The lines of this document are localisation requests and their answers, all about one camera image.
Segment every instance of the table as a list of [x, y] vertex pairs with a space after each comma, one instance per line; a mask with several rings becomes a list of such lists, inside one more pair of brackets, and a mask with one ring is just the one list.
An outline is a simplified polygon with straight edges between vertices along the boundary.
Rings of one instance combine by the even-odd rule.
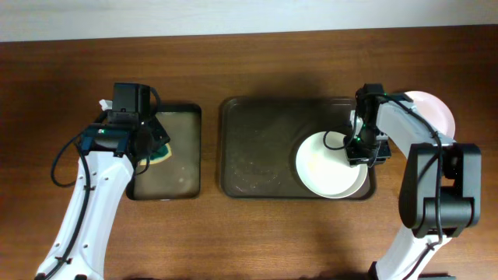
[[[482, 218], [426, 272], [498, 278], [498, 27], [340, 30], [0, 44], [0, 278], [30, 279], [72, 189], [49, 177], [57, 151], [112, 98], [140, 82], [202, 108], [202, 190], [181, 201], [118, 207], [106, 279], [296, 279], [365, 272], [401, 220], [405, 159], [377, 168], [368, 201], [241, 201], [220, 190], [219, 106], [231, 96], [353, 96], [365, 82], [417, 89], [452, 110], [459, 142], [482, 150]], [[74, 151], [60, 181], [74, 179]]]

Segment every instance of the brown tabletop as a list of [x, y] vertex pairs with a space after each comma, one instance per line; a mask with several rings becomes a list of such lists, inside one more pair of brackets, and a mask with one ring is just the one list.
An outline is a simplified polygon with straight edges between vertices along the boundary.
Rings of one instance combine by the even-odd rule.
[[[482, 218], [428, 272], [498, 278], [498, 27], [344, 30], [0, 44], [0, 278], [31, 279], [59, 231], [72, 189], [49, 177], [57, 151], [112, 98], [140, 82], [202, 108], [202, 190], [183, 201], [118, 207], [106, 279], [276, 279], [365, 272], [401, 220], [405, 158], [377, 168], [365, 202], [240, 201], [219, 188], [219, 105], [231, 96], [353, 96], [365, 82], [441, 98], [455, 138], [482, 150]], [[69, 181], [76, 154], [61, 160]]]

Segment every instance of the wood grain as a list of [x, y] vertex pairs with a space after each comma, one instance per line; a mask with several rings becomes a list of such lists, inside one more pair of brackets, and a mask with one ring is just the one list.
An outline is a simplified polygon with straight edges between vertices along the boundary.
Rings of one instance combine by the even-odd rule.
[[[61, 146], [98, 114], [114, 82], [202, 108], [202, 191], [195, 200], [123, 197], [106, 279], [280, 279], [365, 272], [401, 221], [405, 159], [377, 169], [369, 201], [240, 201], [217, 184], [219, 105], [231, 96], [352, 96], [365, 82], [419, 89], [453, 111], [459, 142], [482, 150], [482, 218], [426, 271], [498, 278], [498, 28], [463, 26], [0, 44], [0, 278], [31, 279], [72, 189], [49, 178]], [[60, 180], [77, 169], [70, 152]]]

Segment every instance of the white plate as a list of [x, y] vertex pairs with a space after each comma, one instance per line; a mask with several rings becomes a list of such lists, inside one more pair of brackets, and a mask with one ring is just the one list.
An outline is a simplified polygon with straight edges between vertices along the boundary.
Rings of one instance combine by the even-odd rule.
[[419, 113], [438, 131], [447, 137], [454, 137], [455, 125], [450, 108], [432, 94], [421, 91], [406, 92], [413, 99]]
[[[349, 166], [345, 150], [333, 151], [323, 143], [325, 132], [308, 137], [296, 154], [296, 170], [304, 185], [324, 198], [345, 198], [363, 185], [368, 169], [366, 164]], [[345, 135], [329, 132], [327, 145], [343, 146]]]

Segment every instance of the white wall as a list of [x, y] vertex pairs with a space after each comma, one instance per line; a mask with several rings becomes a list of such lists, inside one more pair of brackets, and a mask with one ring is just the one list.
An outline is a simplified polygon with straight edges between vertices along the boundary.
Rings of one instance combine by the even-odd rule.
[[489, 23], [497, 0], [0, 0], [0, 41]]

